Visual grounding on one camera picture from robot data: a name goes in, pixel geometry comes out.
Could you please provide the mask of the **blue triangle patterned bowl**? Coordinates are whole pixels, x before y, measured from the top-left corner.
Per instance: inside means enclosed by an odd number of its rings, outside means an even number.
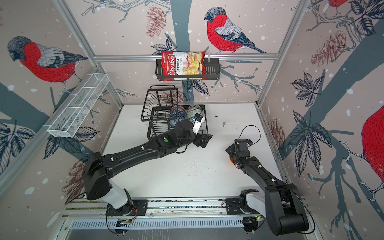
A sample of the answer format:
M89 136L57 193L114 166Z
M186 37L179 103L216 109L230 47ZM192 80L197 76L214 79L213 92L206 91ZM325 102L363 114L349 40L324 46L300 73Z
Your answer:
M173 107L170 110L171 120L182 121L186 115L186 110L183 107Z

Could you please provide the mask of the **green patterned ceramic bowl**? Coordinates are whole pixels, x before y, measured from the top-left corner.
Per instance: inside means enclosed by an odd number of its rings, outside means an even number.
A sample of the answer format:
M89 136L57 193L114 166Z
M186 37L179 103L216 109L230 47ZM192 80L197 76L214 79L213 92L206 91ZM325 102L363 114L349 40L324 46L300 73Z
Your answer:
M202 107L200 105L190 105L187 109L186 117L188 120L193 120L196 114L201 114Z

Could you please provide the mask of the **black wire dish rack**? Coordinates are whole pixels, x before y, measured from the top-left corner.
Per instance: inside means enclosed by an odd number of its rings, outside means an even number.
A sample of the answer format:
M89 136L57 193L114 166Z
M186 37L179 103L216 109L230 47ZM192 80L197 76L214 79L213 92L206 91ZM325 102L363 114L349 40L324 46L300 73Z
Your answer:
M170 110L173 107L183 107L186 110L190 105L185 102L186 97L174 85L154 85L147 90L143 105L141 121L148 122L147 138L151 139L160 134L172 130L169 127ZM202 107L201 115L206 119L202 124L199 134L208 133L208 117L205 105Z

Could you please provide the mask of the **blue floral ceramic bowl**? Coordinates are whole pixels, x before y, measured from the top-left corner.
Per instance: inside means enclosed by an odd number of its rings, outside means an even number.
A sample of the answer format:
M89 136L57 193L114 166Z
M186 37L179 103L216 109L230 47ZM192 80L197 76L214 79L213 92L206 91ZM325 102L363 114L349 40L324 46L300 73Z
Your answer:
M170 119L169 120L169 127L171 129L174 129L176 127L176 124L179 122L179 119Z

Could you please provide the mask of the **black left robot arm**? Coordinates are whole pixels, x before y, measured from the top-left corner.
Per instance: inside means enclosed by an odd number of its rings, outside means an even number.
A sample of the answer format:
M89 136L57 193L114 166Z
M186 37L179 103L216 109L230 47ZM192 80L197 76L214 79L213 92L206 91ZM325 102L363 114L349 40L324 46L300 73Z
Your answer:
M86 163L83 183L89 201L102 200L114 209L132 205L127 190L118 187L111 180L121 172L149 160L170 154L182 154L177 150L194 144L205 148L212 139L211 134L194 131L196 126L189 120L178 122L174 129L151 138L148 142L119 153L102 156L95 153Z

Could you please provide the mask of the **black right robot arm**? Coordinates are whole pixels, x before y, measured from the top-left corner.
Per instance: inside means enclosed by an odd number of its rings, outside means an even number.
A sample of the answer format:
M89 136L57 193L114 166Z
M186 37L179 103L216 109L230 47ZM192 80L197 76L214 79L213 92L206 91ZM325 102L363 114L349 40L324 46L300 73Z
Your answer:
M248 139L236 139L226 149L235 167L252 178L259 190L243 190L237 208L244 214L257 212L266 218L276 236L307 231L310 227L306 209L294 184L286 184L272 175L250 155Z

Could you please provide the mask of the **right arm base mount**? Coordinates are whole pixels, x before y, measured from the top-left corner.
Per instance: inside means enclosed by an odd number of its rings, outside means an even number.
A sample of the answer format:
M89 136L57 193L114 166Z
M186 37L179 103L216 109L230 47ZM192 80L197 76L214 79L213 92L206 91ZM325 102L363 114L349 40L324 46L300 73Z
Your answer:
M223 208L226 209L227 215L262 215L256 210L245 210L241 207L239 199L227 198Z

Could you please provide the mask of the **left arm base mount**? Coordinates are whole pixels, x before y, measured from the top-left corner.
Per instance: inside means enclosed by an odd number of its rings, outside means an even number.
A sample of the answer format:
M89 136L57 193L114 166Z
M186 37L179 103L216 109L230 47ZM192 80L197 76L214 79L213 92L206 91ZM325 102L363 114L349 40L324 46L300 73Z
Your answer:
M139 199L132 200L119 209L114 209L112 205L107 205L106 216L107 217L123 217L123 216L132 216L132 217L141 217L146 215L148 200Z

